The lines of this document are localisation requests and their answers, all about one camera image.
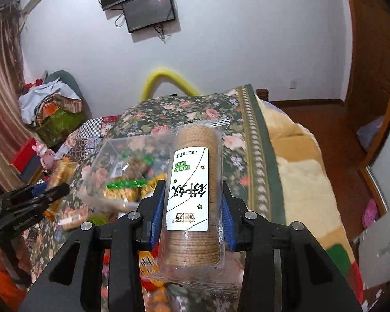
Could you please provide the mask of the biscuit roll white label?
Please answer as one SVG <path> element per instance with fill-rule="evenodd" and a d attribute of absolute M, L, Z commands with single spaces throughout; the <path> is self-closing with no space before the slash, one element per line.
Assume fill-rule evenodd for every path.
<path fill-rule="evenodd" d="M 89 208 L 83 206 L 64 214 L 61 219 L 59 219 L 58 224 L 64 231 L 70 231 L 78 228 L 83 222 L 88 220 L 88 217 Z"/>

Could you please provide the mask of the small black wall monitor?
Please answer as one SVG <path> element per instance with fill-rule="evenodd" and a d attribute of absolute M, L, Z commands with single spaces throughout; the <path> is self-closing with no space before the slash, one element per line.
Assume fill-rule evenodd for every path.
<path fill-rule="evenodd" d="M 129 0 L 122 10 L 129 33 L 176 19 L 174 0 Z"/>

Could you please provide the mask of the patchwork quilt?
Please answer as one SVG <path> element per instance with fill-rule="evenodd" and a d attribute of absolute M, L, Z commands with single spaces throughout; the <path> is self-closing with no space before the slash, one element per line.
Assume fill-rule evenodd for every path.
<path fill-rule="evenodd" d="M 100 141 L 116 124 L 118 115 L 92 118 L 68 135 L 55 153 L 55 159 L 68 159 L 81 163 L 98 146 Z"/>

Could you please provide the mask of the floral green bedspread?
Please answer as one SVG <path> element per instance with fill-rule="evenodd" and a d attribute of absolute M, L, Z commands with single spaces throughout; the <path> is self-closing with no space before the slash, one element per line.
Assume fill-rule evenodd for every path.
<path fill-rule="evenodd" d="M 266 218 L 285 220 L 282 185 L 275 152 L 270 143 L 261 101 L 251 86 L 234 88 L 230 105 L 224 94 L 194 97 L 194 106 L 217 101 L 226 107 L 218 123 L 244 138 L 242 163 L 249 174 L 245 201 Z M 113 172 L 127 157 L 144 159 L 157 173 L 166 170 L 172 149 L 168 131 L 154 132 L 157 124 L 177 127 L 186 122 L 184 108 L 162 113 L 160 100 L 143 101 L 117 121 L 84 165 L 91 172 L 106 168 Z M 139 274 L 138 249 L 153 246 L 151 223 L 146 214 L 136 220 L 122 218 L 116 223 L 76 230 L 43 269 L 26 299 L 22 311 L 143 311 L 144 298 Z"/>

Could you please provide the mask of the gold chip bag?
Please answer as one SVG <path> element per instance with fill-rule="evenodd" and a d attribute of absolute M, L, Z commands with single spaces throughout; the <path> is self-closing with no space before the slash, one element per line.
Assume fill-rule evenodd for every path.
<path fill-rule="evenodd" d="M 146 185 L 141 188 L 141 199 L 151 197 L 155 191 L 155 188 L 159 181 L 166 180 L 167 175 L 160 173 L 154 178 L 150 179 Z"/>

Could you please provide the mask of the pile of clothes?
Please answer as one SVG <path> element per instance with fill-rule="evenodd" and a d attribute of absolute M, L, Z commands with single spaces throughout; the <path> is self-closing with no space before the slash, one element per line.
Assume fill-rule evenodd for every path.
<path fill-rule="evenodd" d="M 48 147 L 63 143 L 89 118 L 89 108 L 73 75 L 58 70 L 26 86 L 19 97 L 22 122 Z"/>

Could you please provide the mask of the pink toy figure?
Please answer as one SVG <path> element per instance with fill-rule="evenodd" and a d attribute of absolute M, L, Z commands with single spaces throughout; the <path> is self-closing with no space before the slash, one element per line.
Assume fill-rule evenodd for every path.
<path fill-rule="evenodd" d="M 41 165 L 44 170 L 51 170 L 54 164 L 55 153 L 52 149 L 49 149 L 45 143 L 36 140 L 32 146 L 36 155 L 39 157 Z"/>

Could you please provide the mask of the yellow cracker packet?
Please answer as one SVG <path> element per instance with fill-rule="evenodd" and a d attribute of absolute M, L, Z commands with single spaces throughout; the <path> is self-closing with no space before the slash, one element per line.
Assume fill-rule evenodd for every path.
<path fill-rule="evenodd" d="M 71 178 L 74 175 L 74 172 L 78 166 L 77 162 L 69 162 L 64 159 L 57 160 L 55 168 L 50 174 L 50 179 L 48 181 L 47 188 L 50 189 L 62 183 L 70 184 Z M 59 214 L 60 208 L 62 205 L 62 198 L 53 202 L 45 211 L 45 216 L 54 221 Z"/>

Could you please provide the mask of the wooden door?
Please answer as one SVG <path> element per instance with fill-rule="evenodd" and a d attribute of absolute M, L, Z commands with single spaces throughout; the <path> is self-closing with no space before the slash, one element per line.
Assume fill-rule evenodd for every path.
<path fill-rule="evenodd" d="M 384 0 L 349 0 L 352 66 L 347 118 L 356 132 L 390 106 L 390 9 Z"/>

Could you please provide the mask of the clear green cookie bag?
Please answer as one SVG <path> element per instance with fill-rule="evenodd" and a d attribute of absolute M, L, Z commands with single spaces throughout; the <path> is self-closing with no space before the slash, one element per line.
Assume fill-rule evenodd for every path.
<path fill-rule="evenodd" d="M 110 200 L 139 202 L 141 188 L 152 179 L 149 178 L 152 163 L 151 157 L 122 155 L 103 188 L 103 196 Z"/>

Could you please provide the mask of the round cracker stack pack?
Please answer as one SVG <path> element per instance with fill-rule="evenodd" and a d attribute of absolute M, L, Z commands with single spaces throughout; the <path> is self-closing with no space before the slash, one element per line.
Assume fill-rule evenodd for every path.
<path fill-rule="evenodd" d="M 164 281 L 235 296 L 237 281 L 225 273 L 221 205 L 229 124 L 224 116 L 172 130 L 158 264 Z"/>

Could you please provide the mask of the wall power outlet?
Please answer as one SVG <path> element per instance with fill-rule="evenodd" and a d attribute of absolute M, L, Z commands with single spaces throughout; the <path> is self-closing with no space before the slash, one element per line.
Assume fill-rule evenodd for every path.
<path fill-rule="evenodd" d="M 297 81 L 292 80 L 289 85 L 289 89 L 296 89 L 297 88 Z"/>

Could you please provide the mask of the clear plastic storage box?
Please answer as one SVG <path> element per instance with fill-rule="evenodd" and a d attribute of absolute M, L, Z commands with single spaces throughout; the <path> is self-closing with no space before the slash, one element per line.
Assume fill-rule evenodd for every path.
<path fill-rule="evenodd" d="M 99 211 L 128 212 L 167 178 L 172 135 L 108 139 L 82 172 L 76 197 Z"/>

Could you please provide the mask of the red box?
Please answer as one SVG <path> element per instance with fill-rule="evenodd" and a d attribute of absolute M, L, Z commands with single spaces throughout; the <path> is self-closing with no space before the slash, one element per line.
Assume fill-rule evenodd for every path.
<path fill-rule="evenodd" d="M 40 158 L 34 148 L 36 140 L 31 138 L 15 155 L 10 166 L 15 171 L 16 176 L 26 184 L 36 182 L 42 173 Z"/>

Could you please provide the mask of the yellow curved tube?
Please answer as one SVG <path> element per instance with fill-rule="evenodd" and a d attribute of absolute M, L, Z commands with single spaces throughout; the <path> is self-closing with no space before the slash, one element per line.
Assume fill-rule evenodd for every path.
<path fill-rule="evenodd" d="M 181 77 L 173 70 L 169 70 L 166 68 L 157 68 L 153 70 L 147 77 L 142 89 L 141 100 L 145 101 L 148 99 L 152 99 L 159 86 L 161 86 L 162 83 L 165 82 L 172 84 L 186 96 L 193 97 L 201 95 L 201 93 L 197 89 L 195 89 L 183 77 Z"/>

